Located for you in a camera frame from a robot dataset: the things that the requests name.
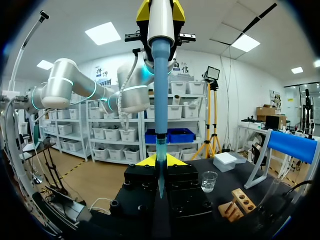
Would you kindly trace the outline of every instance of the white wall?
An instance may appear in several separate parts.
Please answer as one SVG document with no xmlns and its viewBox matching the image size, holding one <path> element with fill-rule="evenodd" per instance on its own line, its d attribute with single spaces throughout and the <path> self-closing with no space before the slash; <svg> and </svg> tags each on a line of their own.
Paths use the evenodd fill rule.
<svg viewBox="0 0 320 240">
<path fill-rule="evenodd" d="M 0 88 L 1 92 L 8 90 L 10 79 L 11 77 L 9 76 L 2 77 L 2 83 Z M 16 78 L 14 91 L 20 92 L 20 94 L 23 95 L 30 88 L 39 86 L 40 84 L 41 82 L 37 80 L 27 80 L 27 79 Z"/>
<path fill-rule="evenodd" d="M 108 71 L 108 77 L 112 79 L 112 85 L 117 84 L 117 70 L 125 62 L 133 64 L 134 55 L 132 53 L 96 59 L 84 64 L 79 68 L 85 75 L 92 79 L 96 79 L 96 67 L 99 66 Z M 222 58 L 223 70 L 220 56 L 202 52 L 178 50 L 177 61 L 185 62 L 189 66 L 190 74 L 196 80 L 202 80 L 202 74 L 208 69 L 208 66 L 221 70 L 219 78 L 220 89 L 218 96 L 218 137 L 221 144 L 226 138 L 227 116 L 228 116 L 228 94 L 227 81 L 229 82 L 229 125 L 230 125 L 230 141 L 232 147 L 235 147 L 234 138 L 236 136 L 236 128 L 238 121 L 247 117 L 256 116 L 256 108 L 264 104 L 270 104 L 270 90 L 281 93 L 282 98 L 285 97 L 283 83 L 277 78 L 263 72 L 246 63 L 232 60 L 230 71 L 230 59 Z M 139 62 L 143 63 L 142 57 L 139 56 Z M 214 121 L 214 111 L 211 112 L 211 122 Z"/>
</svg>

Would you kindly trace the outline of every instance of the water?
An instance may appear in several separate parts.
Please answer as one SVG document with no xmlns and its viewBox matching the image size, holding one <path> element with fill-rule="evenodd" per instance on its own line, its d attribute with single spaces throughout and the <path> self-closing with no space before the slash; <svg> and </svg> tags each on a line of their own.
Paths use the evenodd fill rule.
<svg viewBox="0 0 320 240">
<path fill-rule="evenodd" d="M 202 182 L 202 190 L 208 194 L 208 193 L 211 193 L 214 189 L 215 189 L 215 185 L 216 185 L 216 182 L 212 182 L 212 181 L 203 181 Z"/>
</svg>

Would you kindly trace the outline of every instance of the ceiling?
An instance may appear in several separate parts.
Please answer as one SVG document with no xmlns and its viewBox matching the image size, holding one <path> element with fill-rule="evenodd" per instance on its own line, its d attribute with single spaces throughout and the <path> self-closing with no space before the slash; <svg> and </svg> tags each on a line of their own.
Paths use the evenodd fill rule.
<svg viewBox="0 0 320 240">
<path fill-rule="evenodd" d="M 125 34 L 138 30 L 136 15 L 141 3 L 142 0 L 47 0 L 21 30 L 4 75 L 12 74 L 20 47 L 41 10 L 51 18 L 29 42 L 17 74 L 19 79 L 48 79 L 50 71 L 36 67 L 42 60 L 54 63 L 60 58 L 70 58 L 81 64 L 141 47 L 140 42 L 124 42 Z M 260 42 L 260 46 L 245 53 L 226 45 L 234 43 L 275 0 L 180 0 L 180 3 L 186 16 L 182 32 L 197 36 L 197 42 L 184 44 L 181 49 L 231 57 L 283 81 L 317 74 L 312 51 L 302 31 L 281 5 L 246 32 Z M 122 40 L 97 46 L 85 31 L 108 22 L 114 24 Z M 304 73 L 294 75 L 291 69 L 297 67 L 302 67 Z"/>
</svg>

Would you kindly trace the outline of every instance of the blue plastic bin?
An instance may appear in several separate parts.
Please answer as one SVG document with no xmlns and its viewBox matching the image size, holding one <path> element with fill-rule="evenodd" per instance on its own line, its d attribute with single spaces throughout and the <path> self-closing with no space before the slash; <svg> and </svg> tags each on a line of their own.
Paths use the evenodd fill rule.
<svg viewBox="0 0 320 240">
<path fill-rule="evenodd" d="M 188 128 L 168 129 L 169 141 L 172 144 L 193 143 L 195 134 Z"/>
<path fill-rule="evenodd" d="M 155 129 L 148 129 L 145 133 L 145 143 L 146 144 L 156 144 L 157 134 Z M 169 136 L 166 137 L 166 143 L 169 143 Z"/>
</svg>

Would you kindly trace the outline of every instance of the poster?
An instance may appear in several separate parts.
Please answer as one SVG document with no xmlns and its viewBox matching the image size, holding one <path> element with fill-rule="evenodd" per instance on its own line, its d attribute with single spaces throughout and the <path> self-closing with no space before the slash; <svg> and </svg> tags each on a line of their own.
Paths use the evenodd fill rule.
<svg viewBox="0 0 320 240">
<path fill-rule="evenodd" d="M 112 79 L 109 77 L 109 72 L 101 66 L 95 67 L 95 79 L 97 84 L 102 87 L 111 86 Z"/>
<path fill-rule="evenodd" d="M 282 102 L 281 102 L 281 95 L 279 92 L 270 90 L 270 105 L 274 106 L 277 111 L 281 111 Z"/>
</svg>

